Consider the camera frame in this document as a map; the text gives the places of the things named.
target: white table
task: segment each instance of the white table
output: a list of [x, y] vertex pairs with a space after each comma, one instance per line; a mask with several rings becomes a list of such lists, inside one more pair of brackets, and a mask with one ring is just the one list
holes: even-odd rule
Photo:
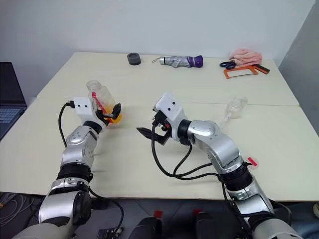
[[175, 69], [152, 63], [157, 57], [141, 55], [142, 63], [131, 66], [126, 54], [77, 52], [38, 97], [87, 96], [86, 83], [99, 80], [124, 105], [153, 104], [166, 91], [182, 103], [226, 104], [234, 96], [246, 96], [253, 105], [299, 105], [273, 60], [262, 63], [271, 70], [268, 75], [227, 80], [219, 66], [226, 59], [204, 58], [202, 68]]
[[[40, 98], [28, 108], [0, 143], [0, 191], [46, 194], [57, 176], [63, 143], [57, 116], [63, 98]], [[224, 104], [183, 104], [189, 119], [219, 120]], [[194, 181], [168, 178], [157, 168], [151, 142], [135, 129], [150, 127], [153, 102], [124, 108], [119, 128], [100, 134], [91, 186], [104, 196], [130, 198], [222, 199], [214, 177]], [[69, 134], [80, 123], [75, 110], [66, 108], [63, 130]], [[224, 129], [244, 158], [252, 156], [260, 166], [251, 172], [268, 197], [274, 200], [319, 200], [317, 188], [319, 138], [300, 107], [248, 105], [242, 118]], [[187, 147], [169, 140], [157, 145], [163, 166], [172, 172]], [[194, 147], [181, 171], [207, 163]]]

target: plastic bottle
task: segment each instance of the plastic bottle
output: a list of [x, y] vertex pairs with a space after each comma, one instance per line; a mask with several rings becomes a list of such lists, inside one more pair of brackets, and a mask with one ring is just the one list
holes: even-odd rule
[[[93, 98], [93, 95], [95, 95], [94, 100], [97, 102], [98, 107], [103, 107], [101, 110], [104, 111], [104, 113], [112, 113], [115, 101], [108, 88], [102, 86], [97, 80], [89, 81], [86, 83], [86, 86], [89, 90], [89, 98]], [[110, 121], [111, 123], [118, 123], [121, 118], [122, 115], [120, 114], [117, 119], [111, 119]]]
[[227, 104], [225, 117], [219, 124], [220, 128], [225, 127], [229, 119], [236, 119], [241, 116], [243, 108], [247, 105], [247, 97], [234, 97], [231, 102]]

